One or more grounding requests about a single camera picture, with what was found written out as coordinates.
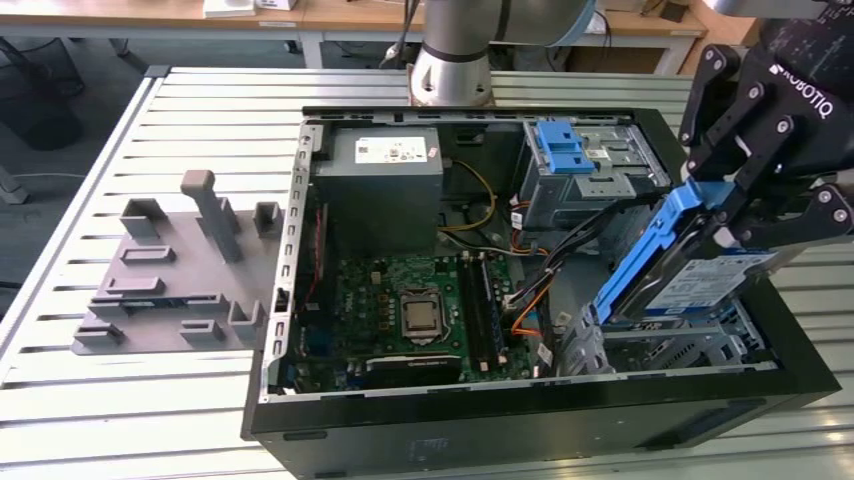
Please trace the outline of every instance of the robotiq logo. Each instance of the robotiq logo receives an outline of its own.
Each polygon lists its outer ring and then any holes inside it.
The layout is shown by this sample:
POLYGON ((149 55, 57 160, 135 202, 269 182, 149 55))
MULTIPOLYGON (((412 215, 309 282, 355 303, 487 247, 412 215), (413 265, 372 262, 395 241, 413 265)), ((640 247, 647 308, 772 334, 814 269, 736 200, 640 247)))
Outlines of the robotiq logo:
POLYGON ((832 113, 832 103, 830 103, 830 100, 827 100, 824 94, 818 90, 818 88, 795 77, 783 67, 776 64, 771 65, 768 71, 774 75, 782 75, 783 78, 788 80, 788 83, 791 83, 791 85, 795 87, 795 90, 800 92, 803 98, 806 98, 820 117, 826 120, 832 113))

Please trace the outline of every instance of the drive label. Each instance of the drive label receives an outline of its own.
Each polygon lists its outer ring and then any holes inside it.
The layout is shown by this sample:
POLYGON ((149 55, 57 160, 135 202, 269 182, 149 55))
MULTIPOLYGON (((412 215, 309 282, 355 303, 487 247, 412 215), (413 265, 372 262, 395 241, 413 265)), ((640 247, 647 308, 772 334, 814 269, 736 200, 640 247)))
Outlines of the drive label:
POLYGON ((712 307, 744 281, 748 268, 775 253, 734 251, 711 260, 691 260, 646 306, 647 315, 679 315, 712 307))

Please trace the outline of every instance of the blue drive bracket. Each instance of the blue drive bracket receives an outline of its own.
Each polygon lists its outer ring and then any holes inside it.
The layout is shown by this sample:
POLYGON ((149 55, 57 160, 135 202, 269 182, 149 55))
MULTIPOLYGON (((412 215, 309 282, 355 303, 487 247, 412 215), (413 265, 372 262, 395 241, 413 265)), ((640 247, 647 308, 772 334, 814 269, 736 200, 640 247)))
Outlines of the blue drive bracket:
POLYGON ((536 122, 536 137, 551 173, 592 173, 596 166, 584 154, 583 139, 566 120, 536 122))
POLYGON ((640 275, 647 264, 659 251, 667 250, 676 241, 675 225, 688 210, 704 205, 714 208, 732 191, 730 182, 696 183, 688 179, 684 185, 676 187, 650 221, 643 235, 638 239, 631 251, 619 263, 616 271, 604 283, 594 300, 599 323, 607 323, 612 313, 612 305, 634 278, 640 275))

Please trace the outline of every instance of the yellow cable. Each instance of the yellow cable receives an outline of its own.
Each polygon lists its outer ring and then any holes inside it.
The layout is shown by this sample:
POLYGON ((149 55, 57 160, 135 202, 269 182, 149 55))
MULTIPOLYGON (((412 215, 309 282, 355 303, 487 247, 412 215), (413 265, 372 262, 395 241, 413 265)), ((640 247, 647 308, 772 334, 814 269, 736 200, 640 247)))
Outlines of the yellow cable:
POLYGON ((475 223, 471 223, 468 225, 452 225, 450 227, 439 227, 440 232, 459 232, 463 230, 472 230, 478 228, 480 225, 483 225, 486 222, 488 222, 490 219, 492 218, 492 214, 495 213, 495 194, 492 193, 492 187, 490 187, 490 183, 486 181, 486 179, 480 176, 478 171, 474 168, 471 168, 471 166, 466 162, 454 160, 454 163, 464 167, 466 170, 468 170, 471 174, 475 176, 478 181, 483 184, 486 191, 490 193, 490 210, 486 213, 486 216, 480 220, 478 220, 475 223))

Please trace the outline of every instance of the power supply label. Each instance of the power supply label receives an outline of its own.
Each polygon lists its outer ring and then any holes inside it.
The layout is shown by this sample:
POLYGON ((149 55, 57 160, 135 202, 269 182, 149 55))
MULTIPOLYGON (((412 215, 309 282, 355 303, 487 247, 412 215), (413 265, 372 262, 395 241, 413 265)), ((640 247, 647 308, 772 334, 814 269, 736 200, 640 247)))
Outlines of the power supply label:
POLYGON ((361 137, 356 140, 356 163, 417 163, 427 161, 424 137, 361 137))
POLYGON ((746 279, 748 268, 775 253, 732 251, 711 260, 691 260, 646 306, 647 315, 696 313, 712 307, 746 279))

